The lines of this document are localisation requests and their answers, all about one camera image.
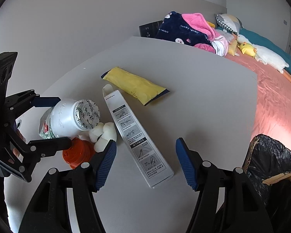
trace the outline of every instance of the tabletop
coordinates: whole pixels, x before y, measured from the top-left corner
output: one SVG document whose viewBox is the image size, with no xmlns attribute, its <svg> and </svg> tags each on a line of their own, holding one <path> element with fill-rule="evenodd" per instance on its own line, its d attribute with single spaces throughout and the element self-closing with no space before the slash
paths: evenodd
<svg viewBox="0 0 291 233">
<path fill-rule="evenodd" d="M 219 168 L 242 166 L 255 118 L 257 75 L 204 50 L 132 37 L 66 73 L 42 96 L 93 100 L 99 106 L 101 121 L 110 122 L 102 95 L 109 82 L 100 76 L 115 66 L 170 90 L 147 106 L 122 94 L 175 174 L 162 185 L 149 188 L 118 134 L 117 155 L 106 184 L 93 194 L 101 221 L 107 233 L 185 232 L 198 193 L 186 183 L 175 153 L 176 139 L 183 137 L 190 149 Z M 21 116 L 20 130 L 25 137 L 38 138 L 44 111 L 33 108 Z M 33 181 L 22 184 L 20 199 L 25 206 L 52 167 L 69 169 L 61 152 L 43 158 L 33 172 Z M 20 182 L 17 178 L 11 181 Z M 68 199 L 72 228 L 78 232 L 71 190 Z"/>
</svg>

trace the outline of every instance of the red object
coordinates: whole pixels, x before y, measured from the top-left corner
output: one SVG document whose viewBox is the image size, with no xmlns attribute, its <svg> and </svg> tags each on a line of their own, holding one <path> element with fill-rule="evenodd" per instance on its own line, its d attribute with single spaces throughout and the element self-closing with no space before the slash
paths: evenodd
<svg viewBox="0 0 291 233">
<path fill-rule="evenodd" d="M 94 145 L 91 142 L 76 137 L 72 139 L 72 146 L 63 150 L 63 158 L 72 169 L 83 162 L 89 162 L 94 154 Z"/>
</svg>

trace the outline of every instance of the teal pillow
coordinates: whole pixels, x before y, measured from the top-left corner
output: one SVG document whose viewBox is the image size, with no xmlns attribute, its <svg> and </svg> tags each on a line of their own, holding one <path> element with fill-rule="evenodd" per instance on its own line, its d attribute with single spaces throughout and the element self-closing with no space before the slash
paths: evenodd
<svg viewBox="0 0 291 233">
<path fill-rule="evenodd" d="M 259 46 L 264 46 L 273 52 L 277 53 L 280 55 L 285 62 L 289 64 L 289 67 L 285 67 L 285 70 L 291 74 L 291 55 L 286 53 L 284 50 L 282 50 L 280 47 L 275 45 L 272 41 L 267 39 L 266 37 L 262 37 L 259 34 L 249 31 L 245 28 L 242 28 L 239 30 L 239 34 L 245 36 L 251 43 L 259 45 Z"/>
</svg>

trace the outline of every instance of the yellow duck plush toy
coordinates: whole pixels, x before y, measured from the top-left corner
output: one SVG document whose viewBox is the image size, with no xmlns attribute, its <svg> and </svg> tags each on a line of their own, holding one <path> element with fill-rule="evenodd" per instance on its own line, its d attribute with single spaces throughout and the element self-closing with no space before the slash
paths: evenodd
<svg viewBox="0 0 291 233">
<path fill-rule="evenodd" d="M 246 42 L 244 42 L 243 44 L 240 44 L 238 47 L 243 54 L 247 54 L 251 57 L 254 57 L 255 53 L 257 52 L 256 48 L 254 48 L 251 44 L 248 44 Z"/>
</svg>

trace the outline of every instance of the thermometer box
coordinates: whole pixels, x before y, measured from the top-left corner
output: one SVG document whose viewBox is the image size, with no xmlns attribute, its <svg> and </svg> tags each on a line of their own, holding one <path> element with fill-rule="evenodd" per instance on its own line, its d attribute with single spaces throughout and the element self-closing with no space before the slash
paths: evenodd
<svg viewBox="0 0 291 233">
<path fill-rule="evenodd" d="M 149 187 L 169 180 L 174 172 L 155 146 L 119 90 L 110 84 L 103 96 L 114 123 Z"/>
</svg>

